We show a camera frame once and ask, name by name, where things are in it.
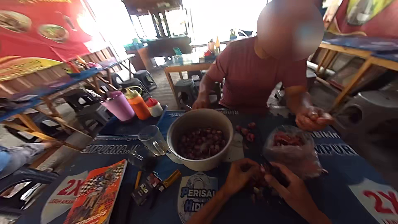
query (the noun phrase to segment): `drinking glass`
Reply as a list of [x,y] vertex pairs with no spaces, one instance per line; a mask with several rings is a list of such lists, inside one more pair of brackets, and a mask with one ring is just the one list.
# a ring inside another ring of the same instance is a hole
[[138,139],[155,155],[164,155],[169,148],[156,125],[143,128],[138,133]]
[[147,147],[142,145],[130,152],[129,163],[141,170],[151,170],[156,165],[156,156]]

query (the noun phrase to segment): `metal pot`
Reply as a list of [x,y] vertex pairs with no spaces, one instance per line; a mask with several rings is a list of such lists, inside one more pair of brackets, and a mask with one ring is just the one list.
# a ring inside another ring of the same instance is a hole
[[[226,145],[218,154],[207,159],[193,160],[184,158],[177,153],[178,141],[183,134],[194,128],[207,127],[221,130],[224,134]],[[228,117],[216,110],[197,109],[185,113],[171,124],[167,132],[167,144],[169,145],[170,151],[178,157],[186,167],[195,171],[207,171],[216,168],[224,159],[233,137],[234,128]]]

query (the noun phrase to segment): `man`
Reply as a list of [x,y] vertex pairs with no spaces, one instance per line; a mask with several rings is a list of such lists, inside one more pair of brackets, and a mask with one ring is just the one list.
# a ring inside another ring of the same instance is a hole
[[[329,218],[317,208],[304,182],[298,176],[282,164],[272,163],[272,165],[279,167],[286,175],[290,182],[287,188],[279,184],[272,175],[267,173],[264,168],[253,160],[248,158],[237,160],[231,164],[231,169],[225,184],[217,191],[210,201],[190,218],[187,224],[211,223],[228,199],[240,191],[252,178],[259,176],[260,173],[263,173],[263,177],[267,183],[275,188],[286,203],[307,220],[307,222],[310,224],[332,223]],[[241,168],[247,166],[251,166],[250,169],[243,172]]]
[[[313,131],[333,122],[328,113],[312,106],[306,90],[306,58],[322,40],[322,17],[318,15],[319,30],[315,7],[290,0],[277,3],[272,1],[269,5],[275,7],[268,5],[261,12],[256,37],[230,43],[217,57],[200,83],[193,109],[208,107],[215,82],[225,79],[219,104],[243,112],[265,113],[271,91],[282,82],[287,106],[296,114],[298,127]],[[303,41],[306,39],[311,39],[310,43]]]

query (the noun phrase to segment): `magazine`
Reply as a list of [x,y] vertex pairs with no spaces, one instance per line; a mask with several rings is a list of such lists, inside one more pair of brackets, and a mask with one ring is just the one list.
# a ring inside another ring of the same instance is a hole
[[126,167],[124,159],[90,171],[64,224],[108,223]]

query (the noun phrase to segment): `pink cup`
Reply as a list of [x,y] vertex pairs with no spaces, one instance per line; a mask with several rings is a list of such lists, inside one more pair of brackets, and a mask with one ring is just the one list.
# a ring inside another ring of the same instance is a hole
[[122,92],[111,92],[110,97],[114,98],[114,100],[107,100],[107,102],[101,102],[101,104],[104,105],[119,120],[126,121],[134,117],[135,113],[133,108],[131,108],[129,102]]

